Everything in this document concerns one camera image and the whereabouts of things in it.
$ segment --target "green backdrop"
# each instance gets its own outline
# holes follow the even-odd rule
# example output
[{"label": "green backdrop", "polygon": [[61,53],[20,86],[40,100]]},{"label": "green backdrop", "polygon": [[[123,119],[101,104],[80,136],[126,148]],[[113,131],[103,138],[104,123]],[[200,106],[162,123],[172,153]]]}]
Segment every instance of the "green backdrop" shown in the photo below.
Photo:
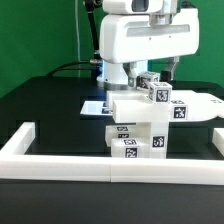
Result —
[{"label": "green backdrop", "polygon": [[[200,49],[181,58],[178,80],[203,80],[224,86],[222,0],[194,0],[199,8]],[[0,3],[0,97],[27,79],[78,60],[75,0],[2,0]],[[95,11],[97,29],[104,13]],[[78,0],[81,60],[93,47],[83,0]],[[152,62],[160,71],[163,61]]]}]

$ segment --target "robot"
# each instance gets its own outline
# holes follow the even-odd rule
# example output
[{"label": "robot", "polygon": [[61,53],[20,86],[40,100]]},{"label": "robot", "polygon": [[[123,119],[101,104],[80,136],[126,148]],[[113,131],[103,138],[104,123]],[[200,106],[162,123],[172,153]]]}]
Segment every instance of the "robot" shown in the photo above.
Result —
[{"label": "robot", "polygon": [[[178,0],[104,0],[103,9],[109,13],[100,31],[105,77],[98,81],[117,89],[107,91],[106,105],[115,123],[122,124],[106,127],[107,146],[112,157],[164,159],[169,122],[224,115],[218,98],[174,91],[167,83],[175,79],[179,57],[198,49],[198,10]],[[167,68],[148,72],[147,60],[160,58],[167,58]]]}]

